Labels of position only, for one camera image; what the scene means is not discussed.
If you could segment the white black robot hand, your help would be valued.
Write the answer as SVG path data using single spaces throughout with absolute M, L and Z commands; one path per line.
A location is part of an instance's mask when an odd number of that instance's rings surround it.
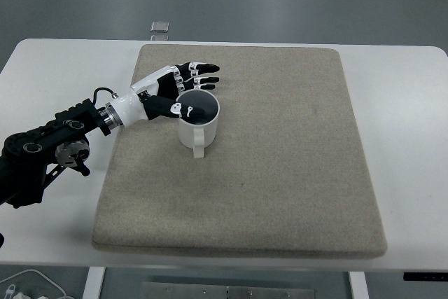
M 184 90 L 213 90 L 219 77 L 200 76 L 220 70 L 215 64 L 186 62 L 177 66 L 166 66 L 133 84 L 122 97 L 106 103 L 104 121 L 110 128 L 129 127 L 139 120 L 152 120 L 159 116 L 168 118 L 198 118 L 205 116 L 205 110 L 182 104 L 176 99 L 160 96 L 162 89 L 169 87 L 163 80 L 173 80 L 175 89 L 182 82 L 182 76 L 193 76 L 183 81 Z

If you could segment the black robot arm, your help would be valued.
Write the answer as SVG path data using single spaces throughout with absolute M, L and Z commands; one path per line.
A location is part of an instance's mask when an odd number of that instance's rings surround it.
M 86 99 L 56 113 L 44 126 L 10 135 L 1 150 L 1 203 L 14 208 L 40 203 L 44 190 L 66 169 L 88 176 L 85 161 L 90 154 L 88 132 L 99 128 L 109 135 L 116 127 L 140 120 L 203 118 L 200 103 L 180 103 L 187 90 L 213 90 L 219 66 L 203 62 L 165 66 L 133 84 L 123 96 L 97 108 Z

